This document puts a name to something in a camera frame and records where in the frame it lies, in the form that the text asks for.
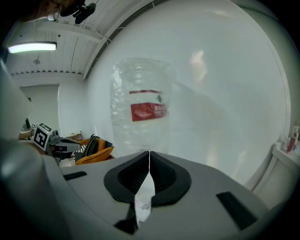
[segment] ceiling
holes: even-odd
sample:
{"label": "ceiling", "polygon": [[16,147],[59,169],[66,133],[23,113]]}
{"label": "ceiling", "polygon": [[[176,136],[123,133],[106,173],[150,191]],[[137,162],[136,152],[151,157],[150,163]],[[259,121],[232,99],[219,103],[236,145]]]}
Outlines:
{"label": "ceiling", "polygon": [[41,19],[20,23],[7,45],[29,41],[57,42],[56,51],[9,54],[7,69],[18,79],[34,73],[66,73],[85,79],[97,53],[108,37],[134,12],[150,0],[86,0],[96,3],[96,11],[83,23],[75,24],[72,16],[59,17],[57,22]]}

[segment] fluorescent light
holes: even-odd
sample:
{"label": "fluorescent light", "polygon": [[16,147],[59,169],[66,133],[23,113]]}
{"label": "fluorescent light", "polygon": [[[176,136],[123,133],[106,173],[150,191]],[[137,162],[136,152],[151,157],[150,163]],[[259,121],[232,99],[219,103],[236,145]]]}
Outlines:
{"label": "fluorescent light", "polygon": [[27,42],[8,47],[10,53],[20,53],[28,51],[55,51],[56,42]]}

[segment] ceiling light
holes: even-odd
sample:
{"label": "ceiling light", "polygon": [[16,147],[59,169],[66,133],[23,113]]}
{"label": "ceiling light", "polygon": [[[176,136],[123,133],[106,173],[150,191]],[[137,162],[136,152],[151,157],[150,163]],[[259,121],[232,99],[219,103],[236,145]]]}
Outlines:
{"label": "ceiling light", "polygon": [[20,53],[28,51],[55,51],[56,42],[27,42],[8,47],[10,53]]}

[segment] white curved wall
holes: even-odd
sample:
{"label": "white curved wall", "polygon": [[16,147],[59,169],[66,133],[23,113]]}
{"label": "white curved wall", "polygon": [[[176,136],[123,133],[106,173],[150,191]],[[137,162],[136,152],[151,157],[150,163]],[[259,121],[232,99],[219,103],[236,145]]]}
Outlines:
{"label": "white curved wall", "polygon": [[245,184],[286,128],[286,79],[274,54],[258,24],[231,2],[163,3],[122,30],[94,66],[87,94],[95,133],[113,142],[115,63],[128,57],[169,62],[178,80],[169,109],[169,154]]}

